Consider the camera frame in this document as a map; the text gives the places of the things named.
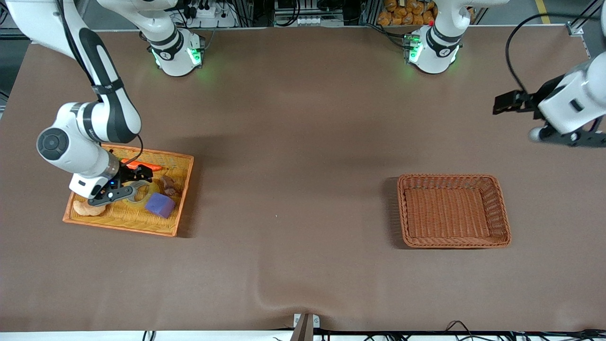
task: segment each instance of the brown wicker basket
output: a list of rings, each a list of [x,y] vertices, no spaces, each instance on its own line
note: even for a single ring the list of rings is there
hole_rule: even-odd
[[[497,179],[484,174],[404,174],[402,237],[412,248],[504,248],[511,232]]]
[[[139,152],[139,148],[113,146],[111,144],[104,144],[103,148],[106,150],[113,149],[113,154],[116,155],[118,159],[131,158]],[[74,211],[73,202],[75,200],[85,201],[85,198],[72,192],[67,201],[63,221],[66,223],[98,226],[100,228],[142,232],[169,237],[176,236],[183,204],[185,202],[185,195],[187,194],[187,188],[189,187],[191,169],[193,167],[193,156],[144,149],[143,154],[141,154],[137,160],[162,166],[161,170],[156,171],[153,174],[153,181],[161,190],[164,190],[164,185],[161,180],[163,175],[167,175],[175,181],[175,189],[179,193],[171,197],[171,199],[175,201],[176,206],[168,219],[151,214],[144,208],[130,207],[125,204],[123,200],[109,204],[105,212],[97,217],[83,217]],[[135,200],[140,200],[143,196],[144,193],[140,191],[140,193],[135,196]]]

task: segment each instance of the brown tabletop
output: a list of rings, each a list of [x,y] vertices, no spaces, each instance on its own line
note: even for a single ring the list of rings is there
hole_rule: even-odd
[[[194,155],[181,238],[61,221],[71,175],[36,152],[60,105],[94,100],[77,64],[27,52],[0,121],[0,329],[577,330],[606,320],[604,150],[533,144],[511,28],[471,28],[441,75],[370,29],[217,32],[171,78],[136,33],[102,34],[151,149]],[[564,27],[512,44],[529,89],[587,60]],[[403,173],[488,173],[506,249],[404,247]]]

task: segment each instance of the purple block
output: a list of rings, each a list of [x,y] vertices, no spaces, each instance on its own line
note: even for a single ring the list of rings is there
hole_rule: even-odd
[[[146,210],[165,219],[168,219],[173,208],[175,208],[175,202],[160,193],[152,194],[147,204],[145,204]]]

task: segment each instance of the tape roll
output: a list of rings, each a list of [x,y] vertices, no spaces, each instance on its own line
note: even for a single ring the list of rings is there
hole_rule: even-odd
[[[137,192],[134,197],[126,198],[122,201],[126,204],[126,206],[131,208],[144,208],[145,204],[147,204],[152,194],[160,193],[160,187],[153,181],[149,183],[145,180],[139,180],[131,181],[124,184],[126,186],[131,186],[135,189],[135,192]],[[145,186],[147,186],[147,194],[141,200],[135,200],[135,197],[138,195],[139,189]]]

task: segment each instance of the orange carrot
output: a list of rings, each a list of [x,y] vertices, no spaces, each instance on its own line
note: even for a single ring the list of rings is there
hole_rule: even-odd
[[[123,158],[122,159],[122,163],[125,163],[126,161],[128,161],[129,159],[127,158]],[[145,162],[140,162],[140,161],[133,161],[129,164],[127,164],[126,166],[130,169],[135,169],[137,168],[139,165],[143,165],[146,167],[149,167],[151,170],[153,170],[154,172],[159,171],[162,169],[162,166],[158,166],[157,164],[151,164],[151,163],[145,163]]]

